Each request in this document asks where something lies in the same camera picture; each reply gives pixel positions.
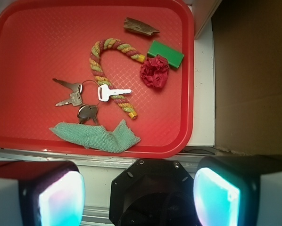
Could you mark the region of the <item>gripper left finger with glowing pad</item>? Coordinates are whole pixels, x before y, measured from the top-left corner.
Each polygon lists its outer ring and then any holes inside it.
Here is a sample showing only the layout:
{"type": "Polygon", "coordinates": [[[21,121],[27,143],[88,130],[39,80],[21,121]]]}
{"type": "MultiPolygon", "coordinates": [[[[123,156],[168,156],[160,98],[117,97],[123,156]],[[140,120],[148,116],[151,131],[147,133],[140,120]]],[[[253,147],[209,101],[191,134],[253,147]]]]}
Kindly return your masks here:
{"type": "Polygon", "coordinates": [[[0,161],[0,226],[78,226],[84,204],[72,161],[0,161]]]}

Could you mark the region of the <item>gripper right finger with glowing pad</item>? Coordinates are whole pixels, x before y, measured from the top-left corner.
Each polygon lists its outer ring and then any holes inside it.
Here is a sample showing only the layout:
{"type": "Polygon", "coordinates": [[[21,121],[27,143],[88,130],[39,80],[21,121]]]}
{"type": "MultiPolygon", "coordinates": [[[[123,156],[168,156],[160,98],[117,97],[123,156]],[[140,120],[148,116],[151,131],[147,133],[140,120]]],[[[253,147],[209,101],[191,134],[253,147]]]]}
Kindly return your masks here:
{"type": "Polygon", "coordinates": [[[282,226],[282,155],[206,156],[193,196],[202,226],[282,226]]]}

